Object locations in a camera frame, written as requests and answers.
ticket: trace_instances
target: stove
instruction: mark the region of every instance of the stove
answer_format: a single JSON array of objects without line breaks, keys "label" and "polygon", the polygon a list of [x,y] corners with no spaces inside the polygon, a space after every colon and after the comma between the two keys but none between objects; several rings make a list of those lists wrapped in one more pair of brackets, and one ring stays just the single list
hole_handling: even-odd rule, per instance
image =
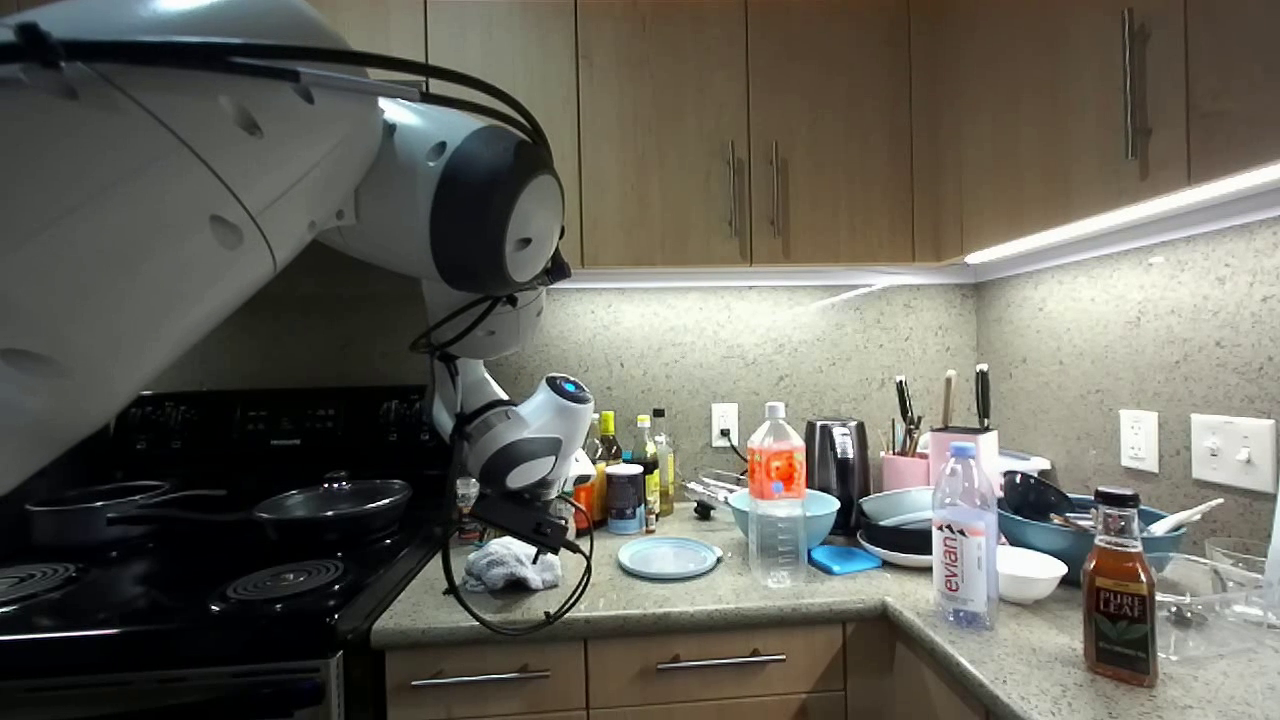
[{"label": "stove", "polygon": [[[446,531],[440,469],[425,386],[183,393],[129,404],[99,434],[0,498],[4,717],[294,717],[321,698],[321,717],[375,706],[369,633]],[[88,482],[158,474],[172,487],[218,487],[199,512],[247,512],[330,471],[347,482],[399,474],[411,498],[393,527],[347,538],[176,521],[99,544],[37,544],[22,523],[22,504]]]}]

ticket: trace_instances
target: cup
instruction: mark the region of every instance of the cup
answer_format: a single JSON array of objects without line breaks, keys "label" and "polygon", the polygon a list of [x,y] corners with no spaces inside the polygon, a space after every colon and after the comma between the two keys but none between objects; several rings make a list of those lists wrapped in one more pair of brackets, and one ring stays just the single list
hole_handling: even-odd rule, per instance
[{"label": "cup", "polygon": [[604,462],[608,471],[608,531],[643,531],[643,462]]},{"label": "cup", "polygon": [[927,487],[932,471],[927,471],[927,457],[897,457],[897,453],[880,453],[880,487]]}]

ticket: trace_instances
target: backsplash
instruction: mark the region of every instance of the backsplash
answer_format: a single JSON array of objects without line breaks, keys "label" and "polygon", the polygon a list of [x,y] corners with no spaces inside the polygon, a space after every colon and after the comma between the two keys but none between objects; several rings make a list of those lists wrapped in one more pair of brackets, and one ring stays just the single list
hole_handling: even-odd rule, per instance
[{"label": "backsplash", "polygon": [[[1149,504],[1226,497],[1200,537],[1266,537],[1271,497],[1192,482],[1187,410],[1280,414],[1280,225],[1090,259],[985,287],[806,293],[551,293],[542,324],[493,364],[513,395],[542,373],[581,377],[601,407],[667,407],[683,474],[732,469],[708,449],[708,404],[739,432],[781,395],[787,414],[860,414],[886,449],[892,377],[940,414],[940,377],[990,364],[1002,449],[1043,453],[1066,487],[1114,480]],[[421,385],[414,278],[328,246],[194,345],[155,386]],[[1160,410],[1160,474],[1122,471],[1114,407]]]}]

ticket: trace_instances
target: pan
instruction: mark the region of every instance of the pan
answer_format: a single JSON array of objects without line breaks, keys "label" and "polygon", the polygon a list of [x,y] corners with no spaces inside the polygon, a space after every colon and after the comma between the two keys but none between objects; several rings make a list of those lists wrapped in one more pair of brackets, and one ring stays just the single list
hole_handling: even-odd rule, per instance
[{"label": "pan", "polygon": [[56,492],[22,504],[31,544],[118,544],[145,523],[112,523],[116,517],[158,509],[183,497],[227,497],[218,487],[172,487],[168,480],[118,480]]},{"label": "pan", "polygon": [[97,509],[75,509],[75,512],[51,512],[51,509],[31,509],[29,517],[37,521],[31,527],[45,527],[47,544],[112,544],[139,537],[145,527],[258,527],[279,538],[369,538],[387,531],[407,504],[407,482],[402,480],[338,480],[338,482],[317,482],[317,487],[287,487],[274,492],[247,512],[180,512],[180,509],[158,509],[155,497],[139,498],[118,498],[118,504],[97,504]]}]

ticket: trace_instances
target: black stove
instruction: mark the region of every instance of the black stove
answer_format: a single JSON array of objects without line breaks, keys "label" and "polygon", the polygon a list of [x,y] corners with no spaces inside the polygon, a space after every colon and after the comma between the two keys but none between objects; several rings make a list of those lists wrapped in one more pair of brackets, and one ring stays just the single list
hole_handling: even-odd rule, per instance
[{"label": "black stove", "polygon": [[[165,670],[172,685],[172,670],[241,677],[330,657],[347,661],[343,694],[361,694],[361,685],[375,691],[371,619],[446,531],[453,498],[440,469],[445,449],[425,429],[425,386],[134,400],[0,498],[0,704],[15,704],[4,685],[118,670],[133,685]],[[245,512],[330,471],[347,482],[399,474],[411,498],[393,527],[338,538],[287,538],[250,523],[155,523],[99,544],[37,544],[22,523],[31,498],[85,482],[158,474],[172,487],[225,492],[199,498],[199,512],[211,504]]]}]

